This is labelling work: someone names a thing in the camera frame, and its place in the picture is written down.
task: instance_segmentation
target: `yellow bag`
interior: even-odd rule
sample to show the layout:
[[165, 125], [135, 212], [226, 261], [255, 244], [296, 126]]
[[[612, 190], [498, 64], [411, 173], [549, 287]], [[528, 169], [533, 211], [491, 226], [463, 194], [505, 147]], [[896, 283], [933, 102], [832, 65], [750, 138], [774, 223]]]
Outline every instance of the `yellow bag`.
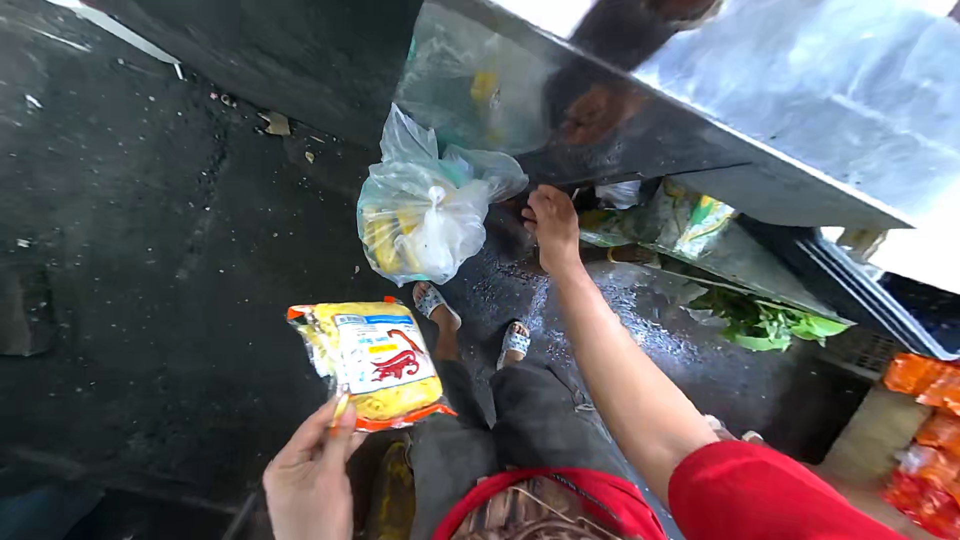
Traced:
[[456, 415], [413, 313], [393, 297], [384, 300], [293, 306], [287, 322], [303, 336], [317, 373], [333, 377], [337, 395], [356, 406], [359, 430], [402, 428], [434, 412]]

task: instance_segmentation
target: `slipper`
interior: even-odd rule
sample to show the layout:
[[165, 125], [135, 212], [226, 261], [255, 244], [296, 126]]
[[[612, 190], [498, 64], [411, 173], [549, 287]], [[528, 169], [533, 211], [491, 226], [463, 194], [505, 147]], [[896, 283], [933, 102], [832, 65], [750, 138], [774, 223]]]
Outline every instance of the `slipper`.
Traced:
[[414, 306], [417, 307], [417, 311], [423, 313], [423, 316], [430, 318], [430, 315], [433, 314], [433, 310], [439, 307], [440, 305], [446, 306], [450, 310], [450, 314], [453, 315], [453, 319], [457, 321], [457, 326], [453, 330], [459, 330], [460, 325], [463, 324], [463, 321], [460, 319], [460, 315], [453, 310], [453, 307], [450, 307], [450, 304], [444, 300], [443, 295], [440, 294], [440, 291], [437, 290], [437, 287], [433, 286], [431, 282], [421, 282], [426, 283], [426, 290], [423, 291], [423, 297], [417, 300], [417, 297], [414, 296]]
[[[514, 325], [520, 325], [527, 331], [527, 335], [514, 330]], [[517, 351], [527, 356], [527, 349], [530, 348], [530, 329], [521, 321], [514, 321], [507, 327], [507, 333], [503, 334], [503, 346], [500, 347], [500, 357], [496, 360], [496, 371], [503, 369], [503, 362], [507, 357], [507, 351]]]

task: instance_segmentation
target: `hand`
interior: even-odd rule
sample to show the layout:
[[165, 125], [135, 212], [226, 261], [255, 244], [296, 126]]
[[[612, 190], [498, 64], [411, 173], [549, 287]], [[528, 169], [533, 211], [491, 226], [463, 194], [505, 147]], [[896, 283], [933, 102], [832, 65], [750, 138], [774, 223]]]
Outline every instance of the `hand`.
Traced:
[[353, 404], [333, 424], [336, 398], [297, 429], [263, 473], [276, 540], [350, 540], [353, 496], [347, 460], [366, 437]]
[[540, 185], [530, 193], [527, 205], [530, 208], [521, 212], [527, 219], [523, 226], [537, 235], [540, 266], [554, 277], [582, 268], [580, 227], [573, 201], [552, 185]]

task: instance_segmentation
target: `stainless steel counter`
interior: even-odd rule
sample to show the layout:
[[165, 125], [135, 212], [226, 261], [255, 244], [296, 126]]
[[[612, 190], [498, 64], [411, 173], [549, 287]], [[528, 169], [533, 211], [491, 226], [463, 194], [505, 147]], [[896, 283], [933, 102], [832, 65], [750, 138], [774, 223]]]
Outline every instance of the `stainless steel counter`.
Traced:
[[[960, 191], [950, 19], [893, 0], [727, 0], [693, 23], [665, 18], [666, 1], [439, 1], [424, 5], [418, 47], [440, 29], [463, 39], [460, 61], [523, 57], [531, 76], [497, 105], [528, 109], [499, 127], [522, 117], [534, 132], [534, 118], [541, 140], [492, 149], [519, 154], [535, 181], [671, 174], [763, 221], [860, 229], [917, 226]], [[411, 61], [435, 60], [422, 52]], [[589, 106], [599, 130], [576, 117]]]

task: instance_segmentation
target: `wet pavement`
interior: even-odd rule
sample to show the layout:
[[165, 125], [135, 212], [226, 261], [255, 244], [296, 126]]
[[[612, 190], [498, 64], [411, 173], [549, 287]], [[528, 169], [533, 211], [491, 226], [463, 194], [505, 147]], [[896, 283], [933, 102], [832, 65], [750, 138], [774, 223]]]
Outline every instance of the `wet pavement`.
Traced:
[[[44, 355], [0, 357], [0, 455], [235, 510], [325, 397], [285, 309], [410, 298], [357, 239], [356, 196], [378, 152], [298, 123], [264, 135], [259, 109], [211, 99], [220, 89], [190, 70], [179, 81], [83, 21], [25, 5], [0, 8], [0, 264], [46, 272], [59, 336]], [[441, 286], [490, 412], [485, 381], [513, 319], [531, 327], [531, 360], [577, 378], [550, 282], [518, 254], [492, 237]], [[590, 272], [658, 366], [734, 433], [770, 433], [802, 455], [862, 399], [806, 347], [723, 341], [657, 292], [652, 271]]]

